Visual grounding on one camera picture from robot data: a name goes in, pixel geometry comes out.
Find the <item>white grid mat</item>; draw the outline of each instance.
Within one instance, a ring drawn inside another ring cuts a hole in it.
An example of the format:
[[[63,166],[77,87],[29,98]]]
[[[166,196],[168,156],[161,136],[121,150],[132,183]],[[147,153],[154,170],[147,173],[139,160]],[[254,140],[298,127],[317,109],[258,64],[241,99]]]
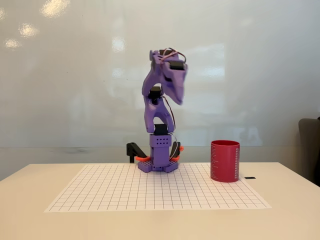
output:
[[[240,178],[210,178],[210,163],[180,163],[173,172],[145,173],[137,164],[87,164],[44,211],[270,209]]]

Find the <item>whiteboard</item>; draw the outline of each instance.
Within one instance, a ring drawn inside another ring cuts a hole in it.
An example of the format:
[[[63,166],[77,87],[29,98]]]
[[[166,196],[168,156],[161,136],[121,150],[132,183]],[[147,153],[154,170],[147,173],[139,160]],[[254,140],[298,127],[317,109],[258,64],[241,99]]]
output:
[[[0,147],[149,144],[149,51],[187,57],[184,146],[298,145],[320,113],[318,0],[2,0]]]

